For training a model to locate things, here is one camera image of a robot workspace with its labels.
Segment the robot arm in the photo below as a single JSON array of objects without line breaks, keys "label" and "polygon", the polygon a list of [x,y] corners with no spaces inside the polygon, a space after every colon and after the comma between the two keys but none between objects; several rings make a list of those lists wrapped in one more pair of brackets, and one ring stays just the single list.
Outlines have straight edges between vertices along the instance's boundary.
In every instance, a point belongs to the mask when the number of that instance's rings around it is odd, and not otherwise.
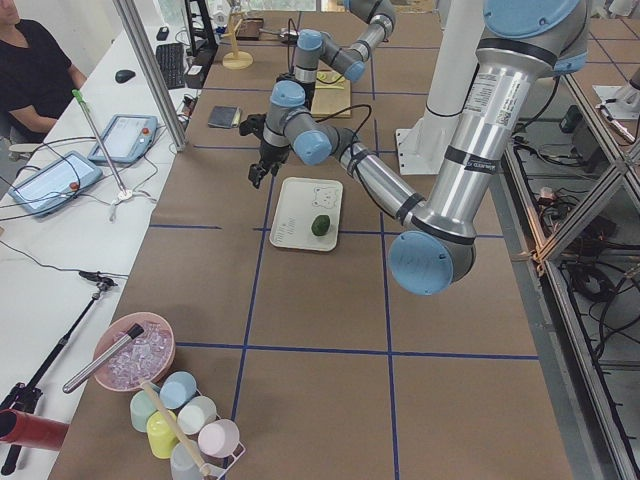
[{"label": "robot arm", "polygon": [[387,41],[396,23],[394,5],[387,0],[344,1],[345,9],[366,25],[363,33],[350,45],[341,46],[324,31],[298,31],[294,63],[287,73],[280,74],[276,86],[291,81],[304,90],[305,106],[311,107],[317,80],[318,65],[324,63],[350,82],[357,82],[365,71],[375,48]]},{"label": "robot arm", "polygon": [[391,246],[392,275],[405,290],[433,295],[463,278],[475,261],[473,220],[497,172],[531,85],[580,69],[585,62],[591,5],[587,1],[487,1],[476,47],[478,70],[428,196],[413,190],[357,134],[316,121],[310,106],[320,64],[355,81],[374,49],[393,33],[388,1],[349,1],[366,24],[348,48],[311,29],[300,32],[294,70],[275,83],[269,109],[240,124],[260,142],[249,180],[276,174],[290,153],[317,165],[334,157],[404,232]]}]

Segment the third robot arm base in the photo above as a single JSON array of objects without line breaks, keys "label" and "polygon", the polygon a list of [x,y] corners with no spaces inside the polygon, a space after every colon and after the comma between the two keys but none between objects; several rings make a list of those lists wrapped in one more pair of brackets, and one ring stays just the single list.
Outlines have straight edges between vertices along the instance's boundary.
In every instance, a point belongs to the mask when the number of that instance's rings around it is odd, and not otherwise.
[{"label": "third robot arm base", "polygon": [[621,86],[594,85],[599,98],[597,105],[609,120],[637,120],[639,118],[639,70]]}]

